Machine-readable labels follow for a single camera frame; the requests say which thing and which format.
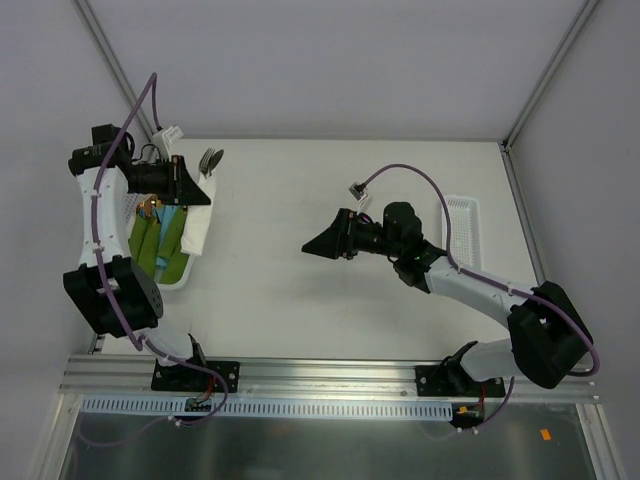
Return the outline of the white paper napkin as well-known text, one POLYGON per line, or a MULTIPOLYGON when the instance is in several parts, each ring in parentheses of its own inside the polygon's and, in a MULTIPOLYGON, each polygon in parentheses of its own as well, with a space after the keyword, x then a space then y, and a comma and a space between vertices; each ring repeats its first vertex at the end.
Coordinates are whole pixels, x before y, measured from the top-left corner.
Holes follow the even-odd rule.
POLYGON ((199 178, 198 186, 210 197, 209 206, 189 206, 181 238, 181 252, 190 256, 201 256, 206 243, 211 222, 215 195, 217 192, 217 174, 199 178))

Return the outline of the silver fork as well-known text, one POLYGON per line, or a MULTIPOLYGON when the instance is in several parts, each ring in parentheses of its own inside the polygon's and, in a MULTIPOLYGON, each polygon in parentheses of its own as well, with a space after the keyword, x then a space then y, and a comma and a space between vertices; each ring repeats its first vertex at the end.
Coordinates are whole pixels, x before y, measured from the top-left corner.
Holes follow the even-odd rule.
POLYGON ((204 152, 198 164, 198 172, 199 172, 200 178, 207 178, 210 175, 210 172, 211 172, 210 164, 212 163, 212 157, 214 153, 215 153, 215 150, 213 148, 208 148, 204 152))

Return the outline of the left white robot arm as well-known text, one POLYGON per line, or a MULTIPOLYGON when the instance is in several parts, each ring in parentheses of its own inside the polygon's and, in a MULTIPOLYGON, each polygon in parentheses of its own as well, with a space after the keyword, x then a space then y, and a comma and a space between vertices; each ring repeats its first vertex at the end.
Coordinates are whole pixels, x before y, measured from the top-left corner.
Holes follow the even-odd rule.
POLYGON ((178 207, 210 206, 212 199, 182 156, 137 162, 131 135, 113 124, 93 127, 91 136, 91 145, 74 150, 68 161, 81 191, 84 233, 78 265, 63 275, 64 290, 96 334, 126 338, 155 356, 153 389, 211 392, 222 382, 199 343, 161 321, 161 292, 131 252, 125 205, 130 194, 178 207))

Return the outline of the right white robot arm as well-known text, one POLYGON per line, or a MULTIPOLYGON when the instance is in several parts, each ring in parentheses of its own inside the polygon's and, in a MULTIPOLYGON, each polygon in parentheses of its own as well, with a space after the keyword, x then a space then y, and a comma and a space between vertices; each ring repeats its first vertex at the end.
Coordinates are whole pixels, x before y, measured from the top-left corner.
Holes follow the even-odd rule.
POLYGON ((513 287, 482 271, 454 266, 445 250, 424 238, 422 222, 407 202, 387 205, 379 222, 342 208, 301 250, 331 260, 351 260, 360 252, 384 256, 407 286, 455 300, 504 326, 508 338, 471 341, 427 378, 456 395, 518 374, 553 389, 576 375, 576 365, 594 351, 592 336, 559 285, 513 287))

